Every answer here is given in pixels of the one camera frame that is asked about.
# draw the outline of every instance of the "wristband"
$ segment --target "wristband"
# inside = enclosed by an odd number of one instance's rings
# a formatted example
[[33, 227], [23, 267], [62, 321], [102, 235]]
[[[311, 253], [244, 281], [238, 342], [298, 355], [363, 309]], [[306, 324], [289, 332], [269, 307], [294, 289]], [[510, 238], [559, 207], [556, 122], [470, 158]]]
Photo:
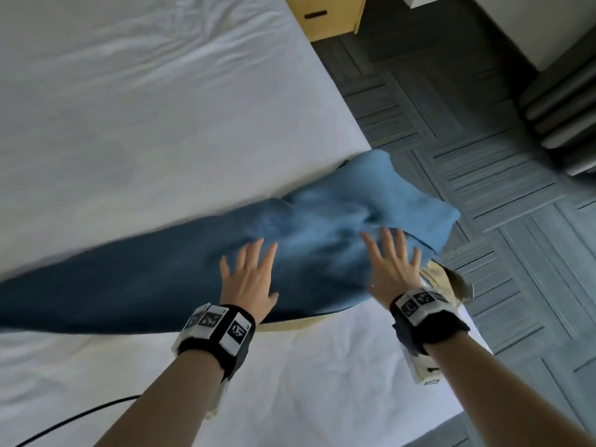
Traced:
[[188, 319], [172, 352], [177, 356], [187, 350], [206, 351], [218, 360], [223, 379], [231, 379], [248, 354], [255, 328], [254, 317], [243, 308], [207, 303]]
[[457, 309], [436, 291], [409, 290], [393, 300], [389, 308], [399, 341], [415, 356], [428, 356], [425, 343], [439, 343], [458, 331], [470, 330]]

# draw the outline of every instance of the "white wall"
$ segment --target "white wall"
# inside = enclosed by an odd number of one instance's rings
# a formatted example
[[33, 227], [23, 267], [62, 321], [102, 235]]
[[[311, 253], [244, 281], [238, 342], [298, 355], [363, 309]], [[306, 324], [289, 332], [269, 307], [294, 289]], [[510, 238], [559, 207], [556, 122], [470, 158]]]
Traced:
[[476, 0], [538, 70], [596, 24], [596, 0]]

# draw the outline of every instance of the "floor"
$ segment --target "floor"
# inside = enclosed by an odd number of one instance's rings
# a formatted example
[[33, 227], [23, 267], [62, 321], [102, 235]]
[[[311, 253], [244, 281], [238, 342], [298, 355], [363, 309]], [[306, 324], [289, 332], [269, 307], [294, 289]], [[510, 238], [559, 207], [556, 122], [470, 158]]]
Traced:
[[[519, 120], [535, 71], [469, 0], [368, 0], [359, 34], [313, 47], [370, 145], [461, 211], [443, 259], [494, 353], [596, 434], [596, 183], [557, 172]], [[482, 441], [462, 414], [410, 445]]]

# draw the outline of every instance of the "hand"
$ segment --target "hand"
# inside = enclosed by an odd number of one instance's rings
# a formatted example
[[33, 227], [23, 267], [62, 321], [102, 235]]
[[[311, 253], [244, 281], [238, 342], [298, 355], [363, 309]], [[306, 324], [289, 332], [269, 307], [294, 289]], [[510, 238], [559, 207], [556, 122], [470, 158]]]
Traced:
[[391, 232], [386, 227], [381, 228], [383, 253], [378, 250], [375, 240], [369, 234], [361, 232], [360, 236], [368, 249], [368, 256], [372, 267], [372, 284], [368, 292], [385, 309], [389, 309], [391, 302], [411, 288], [420, 288], [420, 260], [418, 247], [413, 249], [412, 261], [408, 263], [408, 246], [406, 236], [401, 229], [395, 234], [395, 243]]
[[222, 295], [220, 304], [243, 308], [261, 323], [277, 302], [278, 294], [269, 296], [271, 268], [277, 243], [273, 243], [263, 256], [259, 267], [259, 253], [263, 239], [242, 246], [236, 259], [236, 271], [230, 276], [228, 262], [224, 255], [219, 262], [222, 274]]

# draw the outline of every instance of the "bed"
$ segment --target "bed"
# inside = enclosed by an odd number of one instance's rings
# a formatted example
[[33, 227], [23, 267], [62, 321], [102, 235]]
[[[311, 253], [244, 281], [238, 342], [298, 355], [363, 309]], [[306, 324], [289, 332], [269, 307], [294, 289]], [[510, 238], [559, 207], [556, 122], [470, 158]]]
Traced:
[[[3, 278], [369, 149], [284, 0], [0, 0], [0, 53]], [[0, 444], [142, 392], [174, 338], [0, 334]], [[93, 445], [128, 405], [32, 445]], [[258, 333], [196, 445], [396, 447], [459, 412], [445, 383], [413, 383], [368, 301]]]

